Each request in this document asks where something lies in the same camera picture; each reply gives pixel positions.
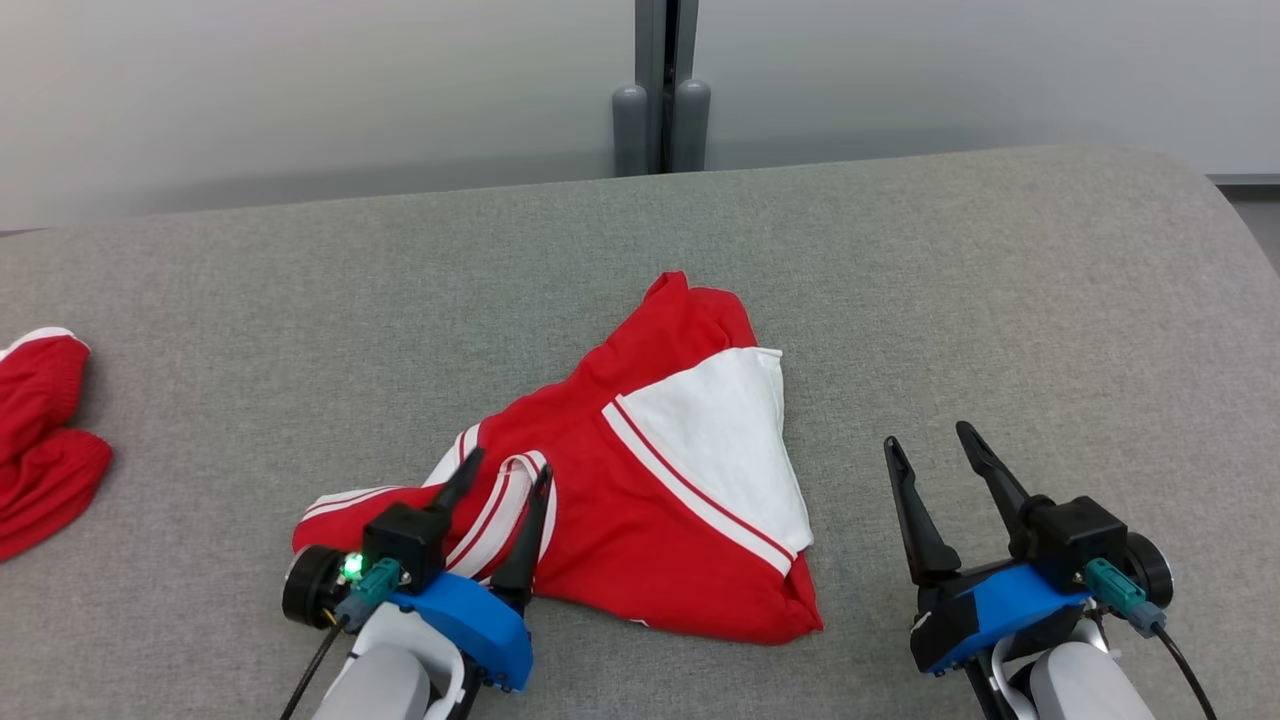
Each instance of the white stripe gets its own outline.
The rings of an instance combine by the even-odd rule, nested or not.
[[[534,461],[534,478],[538,478],[538,473],[543,471],[547,466],[547,456],[536,450],[530,450],[526,452]],[[547,555],[547,546],[552,543],[552,533],[556,530],[556,478],[552,477],[550,488],[547,491],[547,519],[543,521],[543,543],[538,548],[538,559],[541,560]]]
[[[449,556],[444,560],[445,566],[448,566],[449,571],[454,575],[462,575],[461,571],[454,571],[453,568],[458,561],[458,555],[463,548],[471,544],[471,539],[476,537],[476,533],[479,533],[480,528],[484,527],[485,520],[493,514],[494,505],[498,502],[498,497],[502,496],[502,489],[509,483],[509,478],[511,468],[507,468],[500,475],[498,475],[498,482],[495,482],[493,484],[493,489],[489,491],[489,500],[485,501],[484,507],[480,509],[480,514],[476,515],[476,521],[471,523],[471,529],[467,530],[467,534],[462,536],[462,539],[453,547],[453,551],[449,552]]]
[[[538,550],[538,560],[547,555],[547,546],[552,543],[552,533],[556,530],[556,479],[552,479],[552,489],[547,496],[547,521],[543,525],[543,546]]]
[[[351,500],[351,498],[353,498],[356,496],[369,495],[369,493],[371,493],[374,491],[385,489],[385,488],[389,488],[389,487],[396,487],[396,486],[381,486],[381,487],[376,487],[376,488],[349,489],[347,492],[335,492],[333,495],[321,495],[320,497],[316,498],[315,502],[312,502],[311,505],[307,506],[307,512],[310,512],[312,507],[315,507],[316,505],[320,505],[321,502],[337,502],[339,500]]]
[[[302,519],[303,520],[310,520],[312,518],[317,518],[320,515],[324,515],[325,512],[337,512],[338,510],[346,510],[346,509],[351,507],[352,505],[360,505],[361,502],[365,502],[366,500],[371,500],[374,497],[378,497],[379,495],[387,495],[387,493],[389,493],[392,491],[397,491],[397,489],[408,489],[408,488],[402,488],[399,486],[392,486],[392,487],[385,487],[385,488],[370,491],[370,492],[366,492],[365,495],[361,495],[360,497],[353,497],[353,498],[351,498],[351,500],[348,500],[346,502],[338,502],[335,505],[326,505],[324,507],[316,507],[315,510],[308,510],[302,516]]]
[[[471,425],[462,433],[462,457],[466,459],[471,455],[471,451],[476,448],[476,442],[480,441],[480,424],[476,423]]]
[[[529,497],[529,488],[534,486],[536,470],[530,466],[527,460],[518,455],[507,459],[507,462],[511,461],[515,461],[516,466],[512,468],[508,477],[509,487],[507,495],[494,507],[489,527],[480,534],[476,543],[471,546],[471,551],[458,559],[458,562],[449,570],[454,575],[471,578],[480,570],[484,570],[484,566],[502,552],[502,546],[507,544],[507,538],[516,529],[516,521],[520,520],[520,514],[525,509],[525,500]],[[477,521],[472,528],[479,528],[480,524]],[[458,547],[466,547],[466,544],[460,543]]]
[[[9,356],[10,352],[13,352],[14,350],[18,350],[19,347],[22,347],[23,345],[26,345],[28,342],[35,342],[37,340],[46,340],[46,338],[50,338],[50,337],[69,337],[69,338],[79,342],[81,345],[84,345],[84,341],[82,341],[81,338],[76,337],[76,333],[70,332],[67,328],[40,328],[40,329],[31,331],[29,333],[27,333],[27,334],[19,337],[18,340],[13,341],[13,343],[9,347],[5,347],[4,350],[0,350],[0,360],[4,360],[5,357]]]
[[[710,525],[726,538],[733,541],[744,550],[772,565],[773,569],[782,573],[782,575],[791,571],[790,557],[780,552],[778,548],[760,539],[751,530],[748,530],[736,523],[732,518],[726,516],[723,512],[699,497],[698,493],[689,489],[689,487],[685,486],[680,478],[673,475],[671,470],[663,465],[662,460],[659,460],[658,456],[645,446],[644,441],[640,439],[640,436],[631,429],[626,418],[622,416],[622,413],[620,413],[612,402],[602,410],[602,414],[604,415],[604,420],[613,429],[613,433],[618,436],[620,441],[622,441],[622,445],[627,446],[627,450],[635,455],[636,460],[639,460],[645,469],[653,474],[653,477],[658,478],[658,482],[666,486],[667,489],[676,496],[676,500],[685,505],[685,507],[689,507],[695,515],[701,518],[704,523]]]

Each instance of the green led light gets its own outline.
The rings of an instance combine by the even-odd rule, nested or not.
[[[346,575],[348,580],[360,578],[360,573],[364,569],[365,556],[358,552],[348,553],[347,559],[342,562],[342,574]]]

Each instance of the red knit fabric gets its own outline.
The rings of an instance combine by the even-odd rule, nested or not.
[[[457,556],[451,571],[484,580],[504,559],[522,493],[549,461],[556,480],[536,594],[732,641],[782,643],[820,629],[803,543],[782,547],[723,507],[692,510],[602,416],[618,396],[753,346],[755,336],[736,296],[691,290],[682,273],[662,275],[564,382],[486,418],[445,454],[428,483],[443,482],[470,447],[486,452],[471,493],[454,512],[447,541],[447,552]],[[321,497],[294,530],[293,547],[358,550],[364,525],[387,506],[424,506],[438,489],[384,487]],[[516,511],[512,500],[520,503]],[[772,546],[764,552],[772,560],[730,537],[735,533],[759,536]]]
[[[0,561],[79,518],[110,461],[111,447],[101,438],[59,428],[0,466]]]
[[[87,359],[70,333],[20,340],[0,357],[0,462],[70,420]]]
[[[88,507],[111,448],[65,429],[88,347],[61,328],[0,351],[0,561],[49,538]]]

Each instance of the white wall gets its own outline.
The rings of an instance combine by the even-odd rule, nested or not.
[[[1038,142],[1280,173],[1277,0],[700,0],[707,167]]]
[[[0,229],[612,174],[627,0],[5,0]]]

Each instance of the white fabric panel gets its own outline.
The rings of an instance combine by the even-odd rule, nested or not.
[[[795,553],[813,533],[782,442],[781,361],[777,350],[724,350],[617,402],[677,474]]]
[[[652,474],[658,479],[671,495],[676,496],[676,500],[682,502],[685,507],[689,507],[698,515],[704,523],[710,525],[716,532],[727,537],[728,539],[740,544],[744,550],[750,551],[753,555],[764,560],[773,566],[780,574],[786,575],[791,571],[792,556],[783,553],[781,550],[774,547],[772,543],[762,539],[759,536],[753,533],[750,529],[742,527],[737,520],[724,515],[721,510],[712,503],[703,500],[692,487],[685,483],[681,478],[672,473],[663,459],[658,457],[645,439],[643,439],[632,428],[631,421],[622,415],[617,404],[609,404],[602,414],[604,420],[613,429],[622,445],[627,446],[627,450],[635,455]],[[644,626],[649,626],[644,620],[634,620]]]

